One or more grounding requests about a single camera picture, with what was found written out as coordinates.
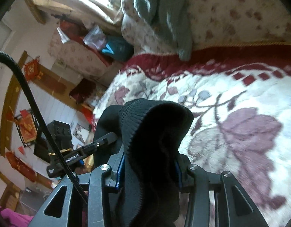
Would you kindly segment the magenta sleeve forearm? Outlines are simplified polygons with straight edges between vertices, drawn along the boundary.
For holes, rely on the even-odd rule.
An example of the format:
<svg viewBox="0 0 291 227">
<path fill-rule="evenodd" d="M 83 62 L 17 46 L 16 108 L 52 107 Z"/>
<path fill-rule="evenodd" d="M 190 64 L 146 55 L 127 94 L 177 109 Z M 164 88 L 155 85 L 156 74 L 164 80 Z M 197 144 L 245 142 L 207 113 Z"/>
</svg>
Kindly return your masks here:
<svg viewBox="0 0 291 227">
<path fill-rule="evenodd" d="M 33 216 L 17 213 L 9 208 L 0 207 L 0 214 L 8 226 L 27 227 Z"/>
</svg>

